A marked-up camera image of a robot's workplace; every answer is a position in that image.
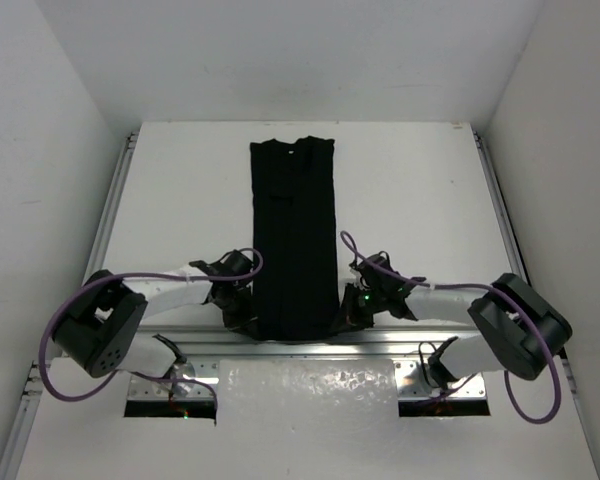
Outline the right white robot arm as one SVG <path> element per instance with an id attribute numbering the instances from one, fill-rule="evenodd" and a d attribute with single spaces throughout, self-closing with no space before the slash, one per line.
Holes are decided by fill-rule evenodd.
<path id="1" fill-rule="evenodd" d="M 427 358 L 425 381 L 444 388 L 465 376 L 504 370 L 536 379 L 547 366 L 541 345 L 556 355 L 571 339 L 569 322 L 521 277 L 504 273 L 487 291 L 477 288 L 429 288 L 424 277 L 410 279 L 391 267 L 381 251 L 350 263 L 357 281 L 345 287 L 334 331 L 370 328 L 374 316 L 399 320 L 440 320 L 475 327 L 478 333 L 445 340 Z"/>

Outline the black t shirt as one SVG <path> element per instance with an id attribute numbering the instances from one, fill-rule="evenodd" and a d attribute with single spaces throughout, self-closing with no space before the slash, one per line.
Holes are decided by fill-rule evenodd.
<path id="1" fill-rule="evenodd" d="M 339 309 L 335 142 L 305 137 L 250 146 L 253 246 L 264 265 L 253 282 L 260 336 L 320 340 Z"/>

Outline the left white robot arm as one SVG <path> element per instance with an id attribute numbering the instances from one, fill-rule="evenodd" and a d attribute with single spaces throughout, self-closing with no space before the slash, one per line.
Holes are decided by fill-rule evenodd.
<path id="1" fill-rule="evenodd" d="M 262 266 L 261 254 L 246 248 L 163 273 L 98 271 L 55 315 L 50 337 L 93 378 L 117 370 L 163 378 L 181 355 L 167 340 L 139 336 L 141 322 L 184 306 L 235 307 Z"/>

